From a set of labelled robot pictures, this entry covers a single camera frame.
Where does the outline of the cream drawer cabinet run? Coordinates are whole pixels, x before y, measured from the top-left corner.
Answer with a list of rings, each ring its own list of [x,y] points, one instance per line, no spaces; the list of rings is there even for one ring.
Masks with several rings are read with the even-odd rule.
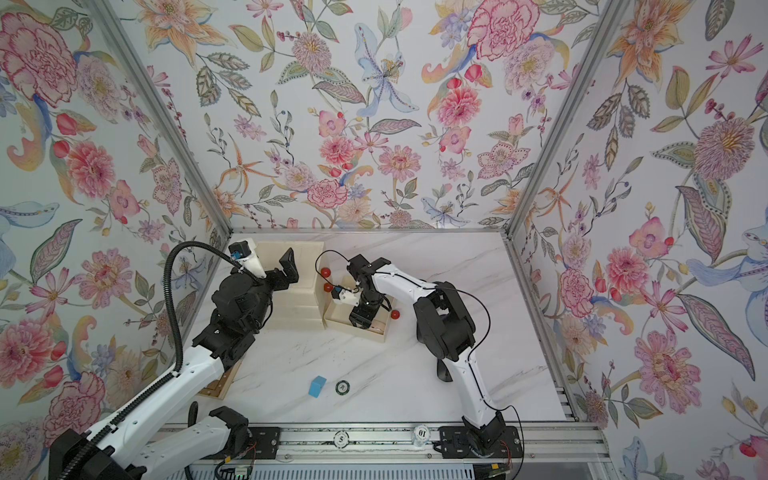
[[[315,261],[325,243],[320,241],[260,241],[256,253],[266,270],[278,268],[279,259],[288,248],[294,251],[299,281],[287,290],[273,294],[274,312],[266,323],[267,330],[322,331],[326,296],[322,278],[316,273]]]

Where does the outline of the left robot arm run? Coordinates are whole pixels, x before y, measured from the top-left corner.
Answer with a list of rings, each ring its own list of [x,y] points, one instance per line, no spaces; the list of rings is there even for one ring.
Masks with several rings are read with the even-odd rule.
[[[253,241],[226,252],[198,241],[173,248],[164,266],[164,299],[175,337],[180,335],[171,273],[185,248],[200,248],[230,264],[232,271],[212,296],[209,324],[174,365],[121,409],[84,433],[68,429],[51,445],[52,479],[164,479],[211,455],[233,459],[254,443],[249,421],[229,407],[212,410],[200,422],[160,441],[154,435],[205,386],[229,372],[248,352],[274,309],[273,294],[299,280],[294,252],[287,249],[273,270],[265,270]]]

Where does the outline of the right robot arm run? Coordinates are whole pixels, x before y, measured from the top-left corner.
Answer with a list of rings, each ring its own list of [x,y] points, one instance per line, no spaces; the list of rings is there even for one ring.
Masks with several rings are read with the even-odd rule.
[[[480,455],[488,455],[502,440],[506,422],[502,410],[486,396],[476,368],[476,325],[463,302],[464,293],[449,282],[420,280],[385,258],[369,261],[356,255],[348,261],[347,271],[356,288],[339,288],[334,298],[352,307],[349,320],[353,326],[370,328],[391,298],[413,308],[417,340],[456,384],[469,445]]]

